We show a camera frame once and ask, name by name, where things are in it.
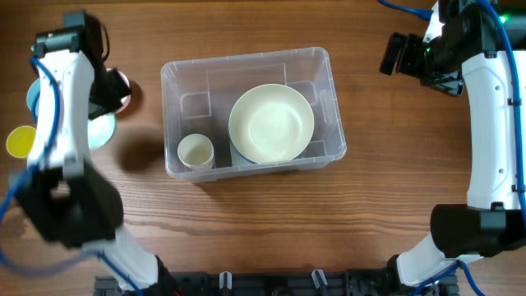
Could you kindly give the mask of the light blue bowl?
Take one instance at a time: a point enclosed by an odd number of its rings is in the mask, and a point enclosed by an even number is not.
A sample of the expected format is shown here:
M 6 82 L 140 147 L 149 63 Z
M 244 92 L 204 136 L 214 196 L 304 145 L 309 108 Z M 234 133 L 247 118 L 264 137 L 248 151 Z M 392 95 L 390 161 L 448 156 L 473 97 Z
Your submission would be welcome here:
M 31 111 L 32 118 L 36 120 L 39 112 L 40 81 L 35 80 L 26 94 L 26 104 Z

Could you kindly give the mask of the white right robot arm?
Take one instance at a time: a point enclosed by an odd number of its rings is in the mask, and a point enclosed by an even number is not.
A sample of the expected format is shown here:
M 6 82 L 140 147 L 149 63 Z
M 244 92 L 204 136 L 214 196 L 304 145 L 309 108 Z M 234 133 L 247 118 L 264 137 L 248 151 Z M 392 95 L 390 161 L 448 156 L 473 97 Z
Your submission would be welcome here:
M 435 206 L 430 233 L 392 262 L 412 294 L 525 244 L 525 10 L 441 0 L 416 15 L 425 35 L 391 35 L 380 70 L 468 95 L 472 172 L 467 201 Z

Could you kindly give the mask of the pink bowl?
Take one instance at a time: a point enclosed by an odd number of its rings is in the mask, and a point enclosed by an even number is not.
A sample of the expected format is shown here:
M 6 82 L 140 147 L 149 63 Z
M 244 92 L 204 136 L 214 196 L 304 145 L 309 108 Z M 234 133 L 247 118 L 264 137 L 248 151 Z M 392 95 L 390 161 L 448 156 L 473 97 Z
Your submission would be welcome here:
M 128 88 L 131 88 L 131 87 L 130 87 L 130 81 L 128 80 L 128 78 L 126 77 L 126 75 L 125 75 L 124 73 L 122 73 L 121 71 L 119 71 L 118 69 L 116 69 L 116 71 L 118 72 L 119 76 L 123 79 L 123 81 L 126 83 L 127 87 L 128 87 Z M 116 113 L 120 113 L 120 112 L 122 112 L 122 111 L 123 111 L 128 105 L 129 105 L 129 103 L 130 103 L 130 101 L 131 101 L 131 97 L 132 97 L 132 95 L 129 94 L 129 95 L 127 95 L 127 96 L 123 96 L 123 97 L 121 98 L 121 104 L 122 104 L 122 106 L 121 106 L 120 109 L 118 109 L 118 110 L 116 111 Z

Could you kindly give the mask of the cream cup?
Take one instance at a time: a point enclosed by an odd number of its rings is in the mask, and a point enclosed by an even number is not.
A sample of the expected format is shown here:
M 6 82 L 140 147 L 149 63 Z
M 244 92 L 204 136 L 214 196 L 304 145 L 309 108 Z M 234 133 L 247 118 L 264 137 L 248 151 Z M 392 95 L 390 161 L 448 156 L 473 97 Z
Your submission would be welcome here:
M 185 136 L 178 144 L 178 158 L 185 164 L 215 163 L 215 149 L 211 140 L 202 134 Z

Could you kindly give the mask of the cream plate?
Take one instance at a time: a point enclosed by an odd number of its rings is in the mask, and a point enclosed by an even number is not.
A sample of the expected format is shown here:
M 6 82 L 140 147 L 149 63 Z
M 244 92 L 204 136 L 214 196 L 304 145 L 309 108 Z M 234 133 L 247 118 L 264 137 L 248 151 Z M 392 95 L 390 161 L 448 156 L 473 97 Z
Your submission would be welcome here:
M 256 86 L 234 104 L 228 119 L 230 141 L 254 164 L 298 158 L 315 127 L 311 105 L 297 90 L 280 84 Z

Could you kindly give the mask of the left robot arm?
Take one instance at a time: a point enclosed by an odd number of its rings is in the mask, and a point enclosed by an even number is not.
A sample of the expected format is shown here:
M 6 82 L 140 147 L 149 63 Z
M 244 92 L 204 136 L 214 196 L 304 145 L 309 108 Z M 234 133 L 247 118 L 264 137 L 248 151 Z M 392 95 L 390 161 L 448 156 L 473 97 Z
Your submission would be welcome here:
M 179 295 L 163 262 L 127 230 L 118 190 L 90 159 L 88 122 L 131 93 L 104 65 L 99 25 L 70 25 L 35 37 L 30 64 L 40 91 L 35 142 L 26 171 L 8 192 L 48 242 L 95 257 L 130 295 Z

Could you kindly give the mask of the pink cup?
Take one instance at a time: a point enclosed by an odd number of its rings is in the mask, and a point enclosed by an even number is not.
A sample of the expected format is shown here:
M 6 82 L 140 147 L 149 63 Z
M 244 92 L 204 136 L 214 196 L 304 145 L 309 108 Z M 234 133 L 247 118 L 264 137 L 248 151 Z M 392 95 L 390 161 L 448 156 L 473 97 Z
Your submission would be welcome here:
M 209 162 L 206 164 L 198 164 L 198 165 L 185 164 L 185 167 L 191 171 L 207 171 L 207 170 L 213 169 L 214 165 L 215 164 L 213 162 Z

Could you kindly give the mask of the mint green bowl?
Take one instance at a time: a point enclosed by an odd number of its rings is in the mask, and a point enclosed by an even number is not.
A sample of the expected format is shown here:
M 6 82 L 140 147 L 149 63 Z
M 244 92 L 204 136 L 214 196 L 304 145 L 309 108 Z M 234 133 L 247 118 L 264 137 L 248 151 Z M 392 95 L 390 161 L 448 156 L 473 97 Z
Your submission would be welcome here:
M 113 113 L 107 113 L 89 120 L 87 125 L 89 149 L 97 150 L 108 143 L 113 137 L 115 129 L 116 118 Z

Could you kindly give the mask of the yellow cup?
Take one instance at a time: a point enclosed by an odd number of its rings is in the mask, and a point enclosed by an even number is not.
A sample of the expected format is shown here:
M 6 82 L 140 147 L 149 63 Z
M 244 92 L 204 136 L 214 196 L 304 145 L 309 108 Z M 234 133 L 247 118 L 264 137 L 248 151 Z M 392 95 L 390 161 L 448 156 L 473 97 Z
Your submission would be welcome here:
M 6 148 L 9 155 L 17 159 L 28 157 L 34 144 L 36 129 L 32 126 L 15 128 L 7 137 Z

